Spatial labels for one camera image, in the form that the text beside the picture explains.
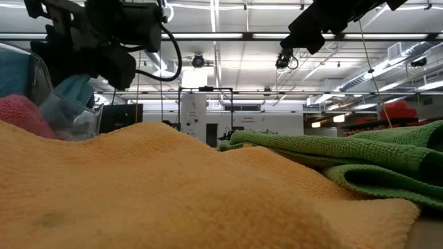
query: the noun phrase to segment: white machine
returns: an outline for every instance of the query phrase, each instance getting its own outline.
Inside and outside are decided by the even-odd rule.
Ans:
[[[206,143],[206,95],[189,93],[181,100],[181,129]]]

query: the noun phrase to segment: green towel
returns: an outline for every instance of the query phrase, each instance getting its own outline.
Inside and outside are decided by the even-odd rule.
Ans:
[[[220,150],[268,147],[362,194],[404,198],[443,210],[443,121],[347,138],[239,131]]]

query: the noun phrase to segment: pink towel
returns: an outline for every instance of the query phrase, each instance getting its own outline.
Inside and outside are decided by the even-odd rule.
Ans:
[[[0,98],[0,120],[45,138],[55,138],[53,130],[27,97],[8,95]]]

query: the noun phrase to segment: black pole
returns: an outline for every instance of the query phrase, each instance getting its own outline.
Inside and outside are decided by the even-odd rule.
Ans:
[[[179,131],[181,132],[181,122],[180,122],[180,96],[181,96],[181,87],[179,86],[179,103],[178,103],[178,105],[179,105],[179,111],[178,111],[178,116],[179,116]]]
[[[230,89],[230,130],[234,131],[234,91]]]

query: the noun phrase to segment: wire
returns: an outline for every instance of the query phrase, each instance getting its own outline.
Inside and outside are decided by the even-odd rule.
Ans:
[[[296,70],[296,69],[298,68],[298,59],[295,58],[294,56],[292,56],[292,59],[294,59],[294,60],[297,62],[297,66],[295,66],[294,68],[292,68],[292,67],[290,67],[289,64],[288,64],[288,68],[291,69],[291,70]]]
[[[122,46],[127,52],[138,52],[138,51],[140,51],[140,50],[143,50],[145,47],[143,46],[143,45],[140,45],[140,46],[135,46],[135,47],[131,47],[131,48],[128,48],[128,47],[125,47],[125,46]]]
[[[117,89],[114,89],[114,94],[112,95],[111,105],[114,105],[114,99],[116,98]]]
[[[144,76],[148,76],[154,80],[164,81],[164,82],[172,82],[175,79],[177,79],[181,73],[181,67],[183,66],[183,62],[181,61],[181,52],[180,52],[179,44],[177,43],[177,40],[175,39],[174,35],[172,35],[172,33],[167,28],[165,28],[165,26],[163,24],[160,24],[160,28],[161,28],[161,30],[163,30],[163,32],[165,32],[168,35],[168,37],[171,39],[172,44],[174,44],[175,51],[177,52],[177,59],[179,61],[178,66],[177,66],[177,72],[175,73],[174,76],[172,76],[170,78],[157,77],[155,75],[152,75],[148,72],[145,72],[145,71],[142,71],[139,69],[136,70],[136,73],[139,73]]]
[[[361,32],[361,40],[363,42],[363,47],[365,49],[365,54],[366,54],[366,59],[368,61],[369,70],[372,71],[371,63],[369,61],[369,56],[368,56],[368,50],[366,49],[365,37],[363,36],[363,29],[361,27],[361,21],[360,20],[359,20],[359,25],[360,25],[360,32]],[[375,81],[374,75],[372,73],[371,73],[371,78],[372,78],[372,81],[374,82],[375,89],[377,90],[377,94],[379,95],[379,99],[380,99],[380,102],[381,102],[381,108],[383,109],[383,111],[384,111],[384,113],[386,115],[386,119],[388,120],[389,128],[392,128],[392,124],[390,122],[388,112],[386,111],[386,108],[385,108],[385,103],[383,102],[383,98],[381,97],[379,87],[377,86],[377,82]]]
[[[161,121],[163,121],[163,82],[162,81],[160,81],[160,98],[161,98]]]
[[[141,67],[141,51],[138,52],[138,67]],[[137,123],[137,117],[138,117],[138,88],[140,87],[140,75],[138,75],[137,79],[137,94],[136,94],[136,121]]]

